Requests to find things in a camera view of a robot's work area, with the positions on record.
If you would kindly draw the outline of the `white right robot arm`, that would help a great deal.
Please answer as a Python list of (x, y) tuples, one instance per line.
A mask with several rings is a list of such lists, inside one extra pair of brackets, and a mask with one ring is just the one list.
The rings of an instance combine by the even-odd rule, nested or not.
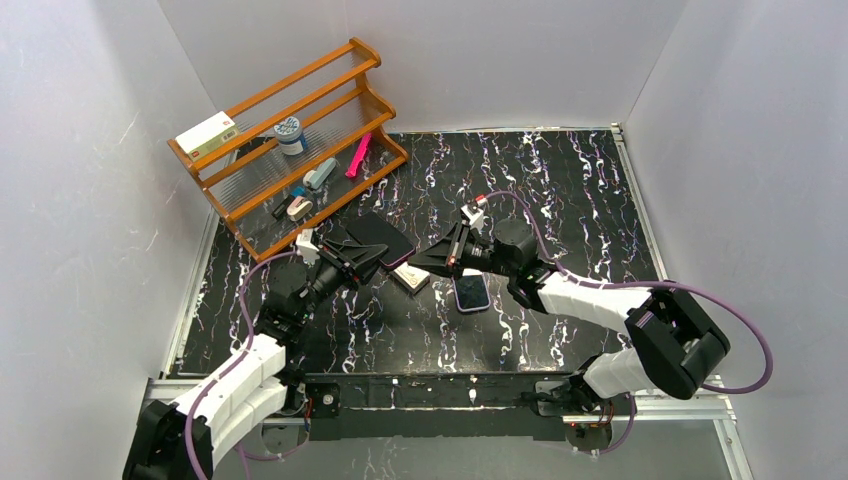
[(689, 399), (730, 351), (726, 335), (689, 293), (674, 284), (610, 289), (572, 280), (541, 258), (537, 235), (522, 220), (498, 222), (492, 241), (458, 222), (408, 262), (446, 278), (457, 279), (467, 269), (500, 275), (526, 309), (625, 334), (628, 348), (598, 354), (569, 376), (563, 396), (582, 407), (655, 388)]

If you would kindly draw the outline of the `black phone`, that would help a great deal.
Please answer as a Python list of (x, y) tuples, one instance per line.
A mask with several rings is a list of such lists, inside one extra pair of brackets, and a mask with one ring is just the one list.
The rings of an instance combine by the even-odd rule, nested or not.
[(375, 212), (367, 212), (345, 226), (349, 236), (363, 245), (383, 244), (388, 250), (380, 258), (381, 266), (391, 271), (415, 253), (416, 247), (396, 227)]

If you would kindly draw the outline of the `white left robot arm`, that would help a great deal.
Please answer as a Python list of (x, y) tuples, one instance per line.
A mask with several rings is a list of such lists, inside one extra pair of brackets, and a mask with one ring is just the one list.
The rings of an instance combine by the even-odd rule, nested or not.
[(268, 416), (285, 406), (301, 381), (286, 371), (290, 350), (317, 308), (339, 289), (367, 284), (387, 253), (384, 244), (327, 240), (272, 256), (246, 276), (268, 270), (257, 313), (239, 293), (247, 323), (242, 346), (190, 390), (153, 400), (140, 413), (125, 479), (210, 479), (221, 460)]

